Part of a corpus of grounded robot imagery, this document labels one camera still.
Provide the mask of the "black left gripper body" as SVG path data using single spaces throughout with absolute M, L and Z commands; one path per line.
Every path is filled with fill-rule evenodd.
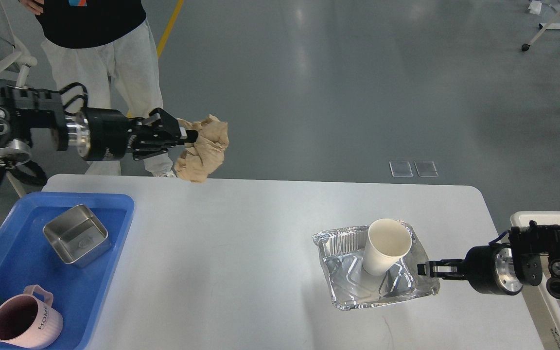
M 85 161 L 119 161 L 136 121 L 115 109 L 83 108 L 66 117 L 69 146 Z

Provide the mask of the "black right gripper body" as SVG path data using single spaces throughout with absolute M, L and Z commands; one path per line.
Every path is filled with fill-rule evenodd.
M 511 248 L 507 245 L 476 246 L 465 255 L 465 278 L 476 292 L 515 296 L 523 284 L 515 274 Z

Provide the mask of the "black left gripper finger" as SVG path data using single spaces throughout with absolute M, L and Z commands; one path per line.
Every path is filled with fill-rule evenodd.
M 197 141 L 198 131 L 185 128 L 184 122 L 162 108 L 155 108 L 148 118 L 135 121 L 132 137 L 138 144 L 186 144 Z
M 132 143 L 132 158 L 135 161 L 165 154 L 169 149 L 185 145 L 188 140 L 136 140 Z

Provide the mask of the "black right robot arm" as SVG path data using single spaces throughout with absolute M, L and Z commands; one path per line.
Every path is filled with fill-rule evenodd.
M 443 280 L 465 280 L 476 292 L 515 296 L 524 286 L 542 280 L 542 256 L 550 277 L 547 292 L 560 300 L 560 225 L 529 221 L 511 227 L 487 245 L 474 246 L 463 259 L 428 261 L 417 265 L 418 274 Z

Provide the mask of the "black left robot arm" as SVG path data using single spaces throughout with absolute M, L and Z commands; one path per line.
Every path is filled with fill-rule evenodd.
M 71 98 L 82 100 L 78 112 L 68 111 L 62 95 L 79 83 L 49 90 L 4 86 L 0 89 L 0 184 L 12 173 L 27 184 L 44 186 L 42 169 L 31 163 L 33 129 L 51 131 L 54 148 L 76 148 L 85 161 L 116 161 L 131 154 L 140 161 L 165 154 L 178 145 L 194 143 L 198 132 L 189 129 L 162 108 L 148 118 L 128 118 L 115 109 L 89 108 L 87 92 Z

